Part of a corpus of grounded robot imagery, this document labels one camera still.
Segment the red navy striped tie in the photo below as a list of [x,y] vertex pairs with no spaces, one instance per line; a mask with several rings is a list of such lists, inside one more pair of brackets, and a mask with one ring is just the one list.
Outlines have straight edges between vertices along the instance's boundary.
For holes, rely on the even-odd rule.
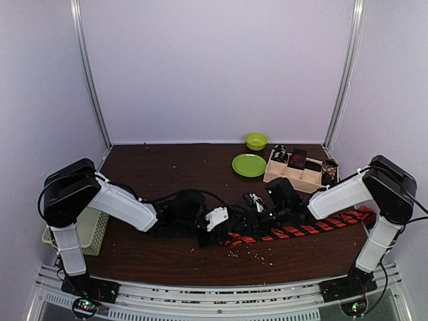
[[305,237],[327,233],[337,229],[356,225],[358,223],[370,225],[375,222],[375,219],[376,213],[369,207],[362,206],[344,213],[333,214],[325,219],[316,221],[311,225],[299,225],[297,227],[292,225],[282,225],[278,228],[272,229],[266,235],[244,235],[242,233],[229,232],[225,235],[225,239],[222,239],[217,243],[223,247],[237,247],[238,245],[242,244]]

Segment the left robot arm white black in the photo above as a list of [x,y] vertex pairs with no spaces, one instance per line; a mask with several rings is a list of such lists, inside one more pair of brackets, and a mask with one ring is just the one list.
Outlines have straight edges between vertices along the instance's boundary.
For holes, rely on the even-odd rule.
[[136,230],[160,237],[176,232],[194,233],[209,239],[227,222],[233,206],[217,195],[184,189],[147,200],[124,183],[106,178],[94,163],[82,158],[48,176],[37,199],[39,216],[49,226],[71,287],[82,297],[96,291],[96,282],[87,275],[86,261],[76,227],[85,209],[119,219]]

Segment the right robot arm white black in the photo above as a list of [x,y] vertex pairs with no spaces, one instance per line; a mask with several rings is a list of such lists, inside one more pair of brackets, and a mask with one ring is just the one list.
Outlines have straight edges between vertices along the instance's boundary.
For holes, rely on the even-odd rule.
[[343,280],[343,290],[354,296],[368,285],[367,273],[378,266],[400,230],[411,220],[417,182],[388,158],[377,155],[367,167],[304,199],[299,197],[287,178],[274,179],[266,189],[274,202],[271,209],[253,193],[243,197],[255,211],[257,226],[262,231],[280,223],[313,225],[351,207],[374,205],[377,220],[355,260],[354,266],[358,270]]

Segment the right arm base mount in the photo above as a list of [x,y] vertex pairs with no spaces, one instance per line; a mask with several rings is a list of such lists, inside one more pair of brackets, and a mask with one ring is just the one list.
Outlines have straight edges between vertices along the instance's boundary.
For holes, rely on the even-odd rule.
[[365,272],[353,265],[346,276],[320,282],[319,287],[323,301],[333,302],[376,290],[377,283],[373,272]]

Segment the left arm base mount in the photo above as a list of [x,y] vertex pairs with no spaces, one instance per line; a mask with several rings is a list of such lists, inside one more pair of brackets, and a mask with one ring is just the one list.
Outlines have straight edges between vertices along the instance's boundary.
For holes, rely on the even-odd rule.
[[114,304],[120,284],[113,281],[93,278],[88,270],[69,274],[64,269],[64,280],[61,290],[95,302]]

